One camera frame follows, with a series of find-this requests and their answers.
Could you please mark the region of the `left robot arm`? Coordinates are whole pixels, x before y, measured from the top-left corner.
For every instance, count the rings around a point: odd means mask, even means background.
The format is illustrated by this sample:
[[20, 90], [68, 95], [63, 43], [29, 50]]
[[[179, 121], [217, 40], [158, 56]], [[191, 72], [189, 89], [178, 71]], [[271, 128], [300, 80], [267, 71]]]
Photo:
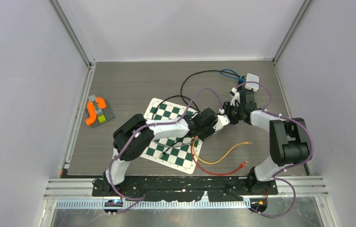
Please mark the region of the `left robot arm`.
[[200, 113], [188, 115], [183, 112], [175, 119], [151, 120], [138, 113], [113, 133], [113, 154], [104, 172], [104, 189], [111, 196], [122, 191], [122, 182], [132, 160], [149, 147], [150, 143], [164, 138], [198, 137], [204, 141], [230, 123], [228, 116], [207, 108]]

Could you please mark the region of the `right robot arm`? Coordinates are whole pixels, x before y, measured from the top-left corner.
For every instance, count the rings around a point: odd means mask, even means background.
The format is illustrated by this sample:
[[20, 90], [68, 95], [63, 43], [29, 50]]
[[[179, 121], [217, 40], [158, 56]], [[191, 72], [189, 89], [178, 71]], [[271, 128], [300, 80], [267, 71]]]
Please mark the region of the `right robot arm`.
[[303, 163], [311, 153], [311, 142], [304, 119], [284, 118], [258, 108], [254, 92], [230, 91], [231, 101], [224, 102], [223, 109], [230, 124], [243, 121], [269, 133], [269, 156], [253, 167], [247, 175], [247, 188], [259, 194], [271, 186], [275, 176], [287, 168]]

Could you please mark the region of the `white switch box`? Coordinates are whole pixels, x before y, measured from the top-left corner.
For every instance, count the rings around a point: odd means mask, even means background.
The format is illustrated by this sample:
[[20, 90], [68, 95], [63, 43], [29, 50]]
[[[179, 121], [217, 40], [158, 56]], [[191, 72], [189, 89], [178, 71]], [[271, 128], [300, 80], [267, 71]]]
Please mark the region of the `white switch box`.
[[257, 92], [259, 90], [259, 77], [248, 73], [246, 75], [244, 88], [252, 92]]

